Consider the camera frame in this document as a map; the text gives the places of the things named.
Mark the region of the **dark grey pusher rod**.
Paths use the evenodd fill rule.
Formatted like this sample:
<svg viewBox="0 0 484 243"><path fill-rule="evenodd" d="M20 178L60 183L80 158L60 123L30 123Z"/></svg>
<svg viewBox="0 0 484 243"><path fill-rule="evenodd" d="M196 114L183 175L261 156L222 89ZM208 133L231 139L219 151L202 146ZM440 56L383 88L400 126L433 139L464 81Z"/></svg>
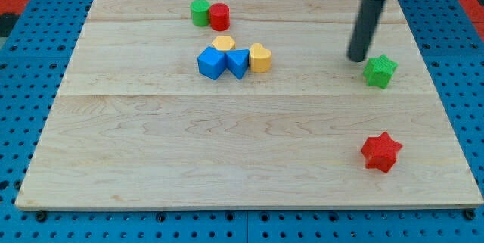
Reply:
<svg viewBox="0 0 484 243"><path fill-rule="evenodd" d="M347 49L347 57L362 62L368 53L386 0L361 0Z"/></svg>

